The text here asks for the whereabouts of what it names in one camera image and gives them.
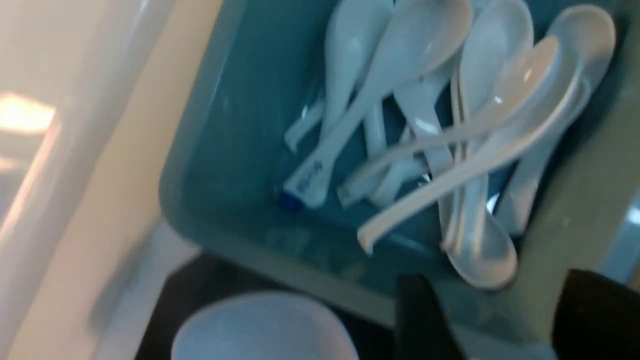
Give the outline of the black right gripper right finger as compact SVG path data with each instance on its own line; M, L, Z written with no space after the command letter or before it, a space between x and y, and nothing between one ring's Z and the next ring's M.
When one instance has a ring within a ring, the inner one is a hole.
M558 360L638 360L640 296L587 269L567 272L551 329Z

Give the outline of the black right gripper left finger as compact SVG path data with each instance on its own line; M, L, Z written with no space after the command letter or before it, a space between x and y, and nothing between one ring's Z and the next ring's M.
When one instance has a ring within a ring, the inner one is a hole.
M402 273L395 280L394 359L467 359L434 288L418 273Z

